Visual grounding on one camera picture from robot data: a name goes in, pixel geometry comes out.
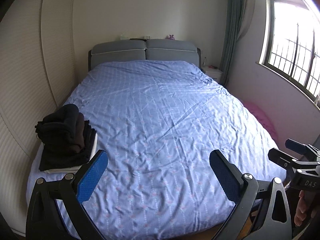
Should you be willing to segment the person's right hand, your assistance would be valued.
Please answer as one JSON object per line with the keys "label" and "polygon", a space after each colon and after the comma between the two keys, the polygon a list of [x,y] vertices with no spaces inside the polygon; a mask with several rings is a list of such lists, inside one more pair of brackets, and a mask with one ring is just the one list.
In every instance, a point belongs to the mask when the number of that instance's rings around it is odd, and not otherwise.
{"label": "person's right hand", "polygon": [[294,223],[296,226],[301,226],[302,223],[304,222],[304,220],[306,219],[307,215],[307,211],[309,209],[309,206],[307,205],[305,199],[305,191],[300,191],[299,193],[299,201],[296,207],[296,213],[294,216]]}

